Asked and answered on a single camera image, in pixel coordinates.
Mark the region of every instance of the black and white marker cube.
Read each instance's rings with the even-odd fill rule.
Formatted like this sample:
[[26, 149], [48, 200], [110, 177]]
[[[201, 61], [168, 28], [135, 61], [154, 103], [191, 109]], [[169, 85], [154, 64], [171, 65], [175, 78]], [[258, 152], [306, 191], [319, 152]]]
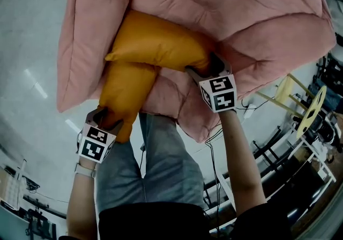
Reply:
[[102, 163], [110, 152], [116, 136], [85, 123], [79, 155], [97, 163]]
[[199, 82], [202, 97], [214, 113], [235, 109], [237, 89], [232, 74]]

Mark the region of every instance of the black shirt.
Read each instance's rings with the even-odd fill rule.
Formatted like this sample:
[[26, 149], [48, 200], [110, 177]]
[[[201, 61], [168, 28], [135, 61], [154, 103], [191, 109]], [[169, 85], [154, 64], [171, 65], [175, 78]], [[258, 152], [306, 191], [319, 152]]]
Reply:
[[[195, 205], [156, 202], [123, 205], [99, 215], [101, 240], [108, 239], [210, 239], [203, 210]], [[268, 204], [241, 214], [233, 239], [292, 239], [288, 220]], [[75, 238], [62, 236], [59, 240]]]

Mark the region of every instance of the person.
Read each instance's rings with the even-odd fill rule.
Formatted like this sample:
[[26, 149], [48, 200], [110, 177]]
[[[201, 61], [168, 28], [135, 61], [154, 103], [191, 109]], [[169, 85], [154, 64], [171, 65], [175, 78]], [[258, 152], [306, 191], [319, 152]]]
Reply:
[[[219, 116], [237, 212], [233, 239], [291, 239], [286, 215], [266, 203], [236, 112], [223, 111]], [[130, 142], [115, 143], [96, 170], [100, 239], [210, 239], [202, 209], [203, 176], [175, 122], [157, 115], [139, 114], [139, 118], [146, 148], [145, 177]], [[95, 169], [94, 162], [82, 157], [79, 164]], [[92, 177], [75, 175], [67, 225], [68, 236], [60, 240], [98, 238]]]

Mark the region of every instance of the white watch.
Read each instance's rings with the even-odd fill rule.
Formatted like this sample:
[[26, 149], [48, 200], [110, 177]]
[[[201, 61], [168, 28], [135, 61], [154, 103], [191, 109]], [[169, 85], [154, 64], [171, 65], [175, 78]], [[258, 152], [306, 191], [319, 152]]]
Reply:
[[91, 177], [91, 178], [95, 178], [95, 175], [96, 175], [95, 170], [86, 169], [83, 166], [81, 166], [79, 163], [76, 164], [75, 173], [76, 174], [83, 174], [83, 175]]

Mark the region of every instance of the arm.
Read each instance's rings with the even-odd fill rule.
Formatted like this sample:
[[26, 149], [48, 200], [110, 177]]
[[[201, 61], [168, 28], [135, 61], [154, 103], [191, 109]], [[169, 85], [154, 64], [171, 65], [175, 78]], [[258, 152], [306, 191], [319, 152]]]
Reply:
[[[95, 169], [96, 163], [80, 157], [79, 163], [87, 169]], [[80, 240], [98, 239], [94, 204], [94, 179], [75, 174], [74, 185], [66, 216], [68, 235]]]
[[234, 111], [219, 113], [237, 216], [266, 203], [256, 161]]

